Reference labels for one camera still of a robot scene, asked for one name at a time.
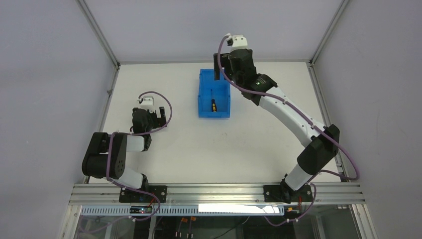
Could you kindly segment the yellow black screwdriver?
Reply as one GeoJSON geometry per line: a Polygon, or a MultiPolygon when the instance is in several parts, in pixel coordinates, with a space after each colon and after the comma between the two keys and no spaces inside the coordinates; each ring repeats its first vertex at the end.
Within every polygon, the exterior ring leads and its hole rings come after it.
{"type": "Polygon", "coordinates": [[[216,102],[215,102],[215,98],[213,96],[213,90],[212,89],[211,89],[211,111],[217,112],[216,102]]]}

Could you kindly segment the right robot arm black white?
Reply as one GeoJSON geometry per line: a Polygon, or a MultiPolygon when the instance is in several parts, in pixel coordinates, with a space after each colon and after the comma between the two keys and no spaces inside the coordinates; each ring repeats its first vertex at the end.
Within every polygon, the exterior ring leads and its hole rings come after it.
{"type": "Polygon", "coordinates": [[[287,127],[304,150],[297,164],[280,183],[278,201],[290,203],[296,193],[317,175],[338,153],[340,130],[312,119],[293,104],[277,83],[257,73],[251,49],[215,53],[214,76],[223,77],[255,105],[265,109],[287,127]]]}

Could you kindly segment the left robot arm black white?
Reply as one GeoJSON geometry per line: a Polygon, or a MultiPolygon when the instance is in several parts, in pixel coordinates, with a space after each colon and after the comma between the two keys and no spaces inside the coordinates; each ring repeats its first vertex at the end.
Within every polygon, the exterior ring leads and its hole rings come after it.
{"type": "Polygon", "coordinates": [[[123,188],[149,192],[147,176],[126,167],[128,152],[146,152],[151,143],[151,132],[167,123],[165,108],[156,110],[133,108],[132,132],[95,132],[82,162],[84,175],[97,179],[109,179],[123,188]]]}

